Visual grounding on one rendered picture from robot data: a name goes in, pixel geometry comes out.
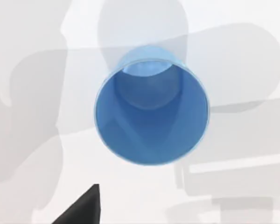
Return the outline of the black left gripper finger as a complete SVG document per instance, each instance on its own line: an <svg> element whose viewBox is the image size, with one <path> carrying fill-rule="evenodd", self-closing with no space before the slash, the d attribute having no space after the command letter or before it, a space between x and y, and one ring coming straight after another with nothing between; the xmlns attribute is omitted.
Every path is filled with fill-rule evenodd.
<svg viewBox="0 0 280 224"><path fill-rule="evenodd" d="M100 224L99 184L93 184L52 224Z"/></svg>

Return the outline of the blue cup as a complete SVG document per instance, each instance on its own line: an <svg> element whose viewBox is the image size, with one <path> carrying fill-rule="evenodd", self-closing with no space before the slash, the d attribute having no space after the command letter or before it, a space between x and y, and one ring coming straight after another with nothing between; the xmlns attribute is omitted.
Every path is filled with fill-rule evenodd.
<svg viewBox="0 0 280 224"><path fill-rule="evenodd" d="M210 106L200 80L180 59L147 45L127 52L103 82L94 118L100 138L117 156L161 165L199 144Z"/></svg>

